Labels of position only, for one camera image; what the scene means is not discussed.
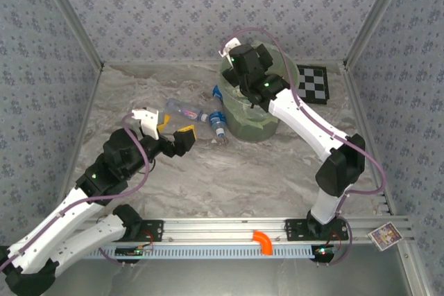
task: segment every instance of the black bracket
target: black bracket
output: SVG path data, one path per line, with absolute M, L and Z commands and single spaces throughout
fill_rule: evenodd
M 143 220 L 139 233 L 129 242 L 147 242 L 150 241 L 151 235 L 153 235 L 153 242 L 162 242 L 163 234 L 163 220 Z
M 348 240 L 348 231 L 345 222 L 335 218 L 328 225 L 326 232 L 321 235 L 315 235 L 308 228 L 307 220 L 304 218 L 290 218 L 285 220 L 285 232 L 287 233 L 288 242 L 296 241 L 325 241 L 328 242 L 332 232 L 336 232 L 341 241 Z

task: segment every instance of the translucent green container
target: translucent green container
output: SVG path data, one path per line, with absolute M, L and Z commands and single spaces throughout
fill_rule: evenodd
M 251 45 L 256 47 L 261 42 L 253 42 Z M 273 45 L 264 43 L 264 46 L 273 57 L 273 66 L 271 66 L 267 74 L 277 74 L 282 76 L 287 82 L 289 81 L 287 71 L 285 69 L 284 60 L 280 55 L 278 48 Z M 290 65 L 290 71 L 295 83 L 299 85 L 299 70 L 294 61 L 287 55 L 287 61 Z M 261 107 L 255 106 L 251 109 L 251 103 L 241 94 L 238 87 L 233 87 L 222 76 L 222 73 L 230 67 L 230 63 L 226 58 L 223 59 L 220 66 L 219 90 L 223 97 L 223 111 L 227 117 L 227 126 L 231 134 L 236 138 L 249 142 L 260 142 L 267 140 L 273 134 L 279 125 L 279 119 L 265 112 Z

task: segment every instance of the orange pipe fitting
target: orange pipe fitting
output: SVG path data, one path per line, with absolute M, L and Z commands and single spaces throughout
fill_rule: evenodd
M 263 232 L 254 232 L 253 241 L 259 242 L 262 249 L 262 254 L 264 256 L 270 256 L 273 253 L 273 245 L 271 244 L 271 239 L 265 235 Z

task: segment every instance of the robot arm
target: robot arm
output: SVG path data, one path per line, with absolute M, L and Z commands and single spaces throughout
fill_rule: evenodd
M 159 135 L 157 111 L 133 110 L 133 115 L 141 121 L 143 138 L 139 143 L 150 162 L 160 153 L 169 157 L 183 156 L 196 140 L 193 128 L 175 132 L 174 141 Z M 3 269 L 10 289 L 17 295 L 41 295 L 58 275 L 85 254 L 102 244 L 136 236 L 142 220 L 128 205 L 117 207 L 99 224 L 69 239 L 81 223 L 100 212 L 111 200 L 83 202 L 65 214 L 60 212 L 79 200 L 121 193 L 128 187 L 127 181 L 143 165 L 142 154 L 125 130 L 114 131 L 103 144 L 103 153 L 76 181 L 75 188 L 64 201 L 23 239 L 10 247 L 0 247 L 1 265 L 14 258 Z M 26 251 L 22 251 L 36 235 L 40 237 Z
M 252 106 L 260 106 L 289 125 L 314 149 L 323 162 L 316 174 L 320 187 L 318 197 L 307 215 L 312 233 L 321 235 L 323 229 L 326 229 L 323 226 L 335 218 L 336 208 L 345 190 L 364 171 L 364 156 L 342 144 L 336 137 L 347 139 L 362 149 L 365 148 L 364 140 L 358 134 L 349 137 L 336 129 L 301 100 L 298 107 L 289 84 L 275 74 L 265 74 L 273 64 L 273 59 L 263 44 L 253 48 L 233 39 L 225 45 L 221 55 L 232 65 L 232 68 L 223 73 L 224 78 L 233 87 L 239 86 L 239 90 Z M 331 130 L 334 136 L 329 136 L 315 125 L 300 107 Z

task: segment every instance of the bottle label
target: bottle label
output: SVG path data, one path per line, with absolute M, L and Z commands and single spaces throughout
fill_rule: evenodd
M 209 115 L 210 125 L 213 126 L 216 123 L 227 123 L 227 119 L 223 112 L 216 111 Z
M 192 120 L 196 120 L 197 116 L 198 116 L 196 113 L 188 111 L 188 110 L 183 110 L 182 113 L 185 117 L 192 119 Z
M 223 97 L 222 97 L 221 91 L 219 90 L 219 87 L 217 87 L 217 85 L 214 86 L 213 96 L 217 97 L 219 100 L 221 100 L 221 102 L 223 102 Z

